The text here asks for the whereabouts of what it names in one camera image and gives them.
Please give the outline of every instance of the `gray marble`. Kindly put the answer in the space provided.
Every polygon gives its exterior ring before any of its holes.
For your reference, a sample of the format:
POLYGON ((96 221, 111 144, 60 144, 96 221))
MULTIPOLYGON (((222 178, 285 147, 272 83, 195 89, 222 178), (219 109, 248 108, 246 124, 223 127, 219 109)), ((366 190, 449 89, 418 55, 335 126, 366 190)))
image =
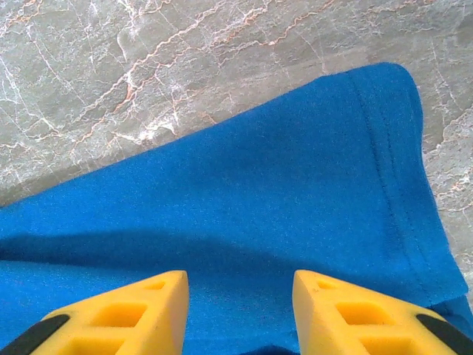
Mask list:
POLYGON ((473 285, 473 0, 0 1, 0 205, 378 61, 418 83, 473 285))

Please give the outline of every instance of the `fabric fold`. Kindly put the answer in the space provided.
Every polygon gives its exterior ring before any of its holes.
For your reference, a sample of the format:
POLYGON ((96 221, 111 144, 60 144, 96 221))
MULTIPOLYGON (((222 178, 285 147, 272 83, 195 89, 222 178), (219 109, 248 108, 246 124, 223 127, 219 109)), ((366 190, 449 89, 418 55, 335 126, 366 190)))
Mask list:
POLYGON ((191 287, 184 354, 298 351, 298 268, 432 307, 471 336, 422 119, 409 73, 371 65, 0 210, 0 347, 51 308, 171 269, 191 287))

